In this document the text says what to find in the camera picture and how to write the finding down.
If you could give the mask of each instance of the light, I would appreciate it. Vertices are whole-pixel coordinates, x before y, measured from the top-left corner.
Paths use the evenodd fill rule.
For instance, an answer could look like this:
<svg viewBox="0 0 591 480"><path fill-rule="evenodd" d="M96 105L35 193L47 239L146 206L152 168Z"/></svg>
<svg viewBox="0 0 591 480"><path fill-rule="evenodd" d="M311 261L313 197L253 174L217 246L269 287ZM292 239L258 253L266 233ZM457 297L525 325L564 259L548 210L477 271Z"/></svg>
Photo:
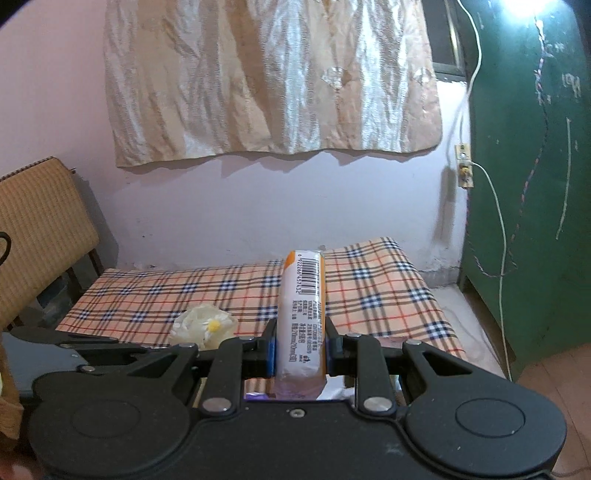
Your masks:
<svg viewBox="0 0 591 480"><path fill-rule="evenodd" d="M548 6L556 0L501 0L503 7L509 15L521 18L540 15Z"/></svg>

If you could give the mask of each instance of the window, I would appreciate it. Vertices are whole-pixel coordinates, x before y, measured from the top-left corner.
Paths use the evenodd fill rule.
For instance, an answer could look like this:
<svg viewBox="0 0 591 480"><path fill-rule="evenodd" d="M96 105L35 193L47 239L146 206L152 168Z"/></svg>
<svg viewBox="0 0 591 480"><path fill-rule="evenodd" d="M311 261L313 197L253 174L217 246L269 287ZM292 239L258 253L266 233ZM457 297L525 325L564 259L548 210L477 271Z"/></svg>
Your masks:
<svg viewBox="0 0 591 480"><path fill-rule="evenodd" d="M464 58L456 31L456 1L423 0L423 10L437 78L464 80Z"/></svg>

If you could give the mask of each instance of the chair backrest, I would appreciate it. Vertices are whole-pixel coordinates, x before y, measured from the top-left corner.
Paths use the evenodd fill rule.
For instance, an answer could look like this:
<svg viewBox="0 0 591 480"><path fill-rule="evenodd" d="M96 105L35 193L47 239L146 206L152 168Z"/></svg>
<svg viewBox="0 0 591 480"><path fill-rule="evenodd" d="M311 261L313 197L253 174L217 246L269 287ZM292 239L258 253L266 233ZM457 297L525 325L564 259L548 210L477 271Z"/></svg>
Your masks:
<svg viewBox="0 0 591 480"><path fill-rule="evenodd" d="M70 170L53 157L0 179L0 230L12 239L0 267L1 331L99 236Z"/></svg>

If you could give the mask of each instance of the white electrical cable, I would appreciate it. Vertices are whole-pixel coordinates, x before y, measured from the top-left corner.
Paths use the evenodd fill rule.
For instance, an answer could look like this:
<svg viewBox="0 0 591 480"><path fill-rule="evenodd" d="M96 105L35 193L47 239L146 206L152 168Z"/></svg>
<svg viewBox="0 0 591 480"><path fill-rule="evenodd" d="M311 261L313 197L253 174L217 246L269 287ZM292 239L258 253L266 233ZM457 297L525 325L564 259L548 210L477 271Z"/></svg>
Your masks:
<svg viewBox="0 0 591 480"><path fill-rule="evenodd" d="M509 364L509 354L507 352L507 340L505 338L505 316L503 314L503 278L505 278L505 261L507 259L507 233L505 231L505 222L503 221L503 214L501 213L501 205L499 205L499 197L496 194L495 186L492 184L492 180L482 165L472 162L472 165L478 167L484 172L489 185L491 186L492 194L495 197L496 211L499 213L499 221L501 222L501 232L503 233L503 256L501 261L501 276L499 277L499 315L501 320L501 335L503 337L503 352L505 354L505 364L507 365L507 373L509 374L509 380L513 382L513 376L511 375L511 366Z"/></svg>
<svg viewBox="0 0 591 480"><path fill-rule="evenodd" d="M573 152L571 149L571 141L570 141L570 123L571 119L569 117L566 118L566 132L569 139L569 166L566 170L566 188L564 190L564 203L562 205L562 216L560 217L560 224L558 225L558 230L556 230L556 240L560 236L560 232L562 231L562 224L564 223L564 219L566 218L566 209L569 204L569 189L570 189L570 167L571 167L571 160L573 158Z"/></svg>
<svg viewBox="0 0 591 480"><path fill-rule="evenodd" d="M474 70L474 74L472 75L472 78L470 79L470 83L468 85L468 90L466 91L466 96L462 100L462 103L461 103L460 108L458 110L458 113L460 116L460 132L459 132L460 143L463 143L462 131L463 131L463 126L464 126L464 111L466 109L466 106L468 106L468 104L469 104L470 97L472 96L472 89L474 88L474 82L476 81L476 77L478 76L478 73L480 73L480 68L482 67L482 44L480 42L480 34L478 33L478 28L476 27L476 23L474 22L474 18L472 17L470 12L467 10L467 8L464 7L462 0L457 0L457 3L458 3L458 5L460 5L461 9L464 10L466 15L468 16L468 19L470 19L470 23L472 24L472 29L474 30L474 35L476 36L476 46L478 48L478 63L476 64L476 69ZM452 130L450 132L450 142L448 144L448 154L449 154L449 146L451 145L451 138L452 138L452 135L453 135L454 130L456 128L456 122L457 122L457 116L455 117L455 119L453 121ZM485 170L485 168L482 165L479 165L478 163L472 162L472 165L479 167L484 172L484 175L486 176L486 179L488 180L488 183L491 186L492 194L495 197L496 211L499 213L499 220L501 222L501 231L503 233L503 256L502 256L502 264L501 264L501 274L499 277L499 315L500 315L500 321L501 321L501 334L502 334L502 338L503 338L503 352L505 354L505 364L507 367L507 374L509 375L509 380L511 380L513 382L513 376L511 375L511 366L509 364L509 355L508 355L508 351L507 351L507 340L505 337L505 316L504 316L504 312L503 312L503 279L505 277L505 261L507 258L507 234L505 231L505 222L503 221L503 214L501 213L501 206L499 205L499 197L496 194L495 186L492 184L492 180L491 180L488 172Z"/></svg>
<svg viewBox="0 0 591 480"><path fill-rule="evenodd" d="M462 136L463 136L463 127L464 127L464 110L468 106L468 102L472 95L472 89L474 88L474 82L476 81L476 77L480 72L480 68L482 67L482 45L480 43L480 34L478 33L478 29L476 28L476 23L474 22L474 18L470 15L470 12L464 7L462 0L457 0L457 3L460 5L462 10L466 13L468 18L470 19L470 23L472 24L472 28L474 29L474 35L476 35L476 46L478 48L478 63L476 64L476 69L474 70L474 74L472 74L472 78L470 79L470 83L468 85L468 90L466 91L466 96L462 101L460 106L460 143L463 143ZM455 121L454 125L452 125L452 132L455 129Z"/></svg>

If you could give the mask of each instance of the barcode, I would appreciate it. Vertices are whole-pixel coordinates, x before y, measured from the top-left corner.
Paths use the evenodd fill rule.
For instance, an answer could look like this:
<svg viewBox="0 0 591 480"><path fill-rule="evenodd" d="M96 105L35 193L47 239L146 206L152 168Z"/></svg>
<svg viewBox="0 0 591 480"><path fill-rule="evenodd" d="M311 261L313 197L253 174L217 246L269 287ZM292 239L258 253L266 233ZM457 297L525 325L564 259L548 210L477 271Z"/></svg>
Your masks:
<svg viewBox="0 0 591 480"><path fill-rule="evenodd" d="M309 258L303 258L301 260L301 295L320 295L319 269L318 260Z"/></svg>

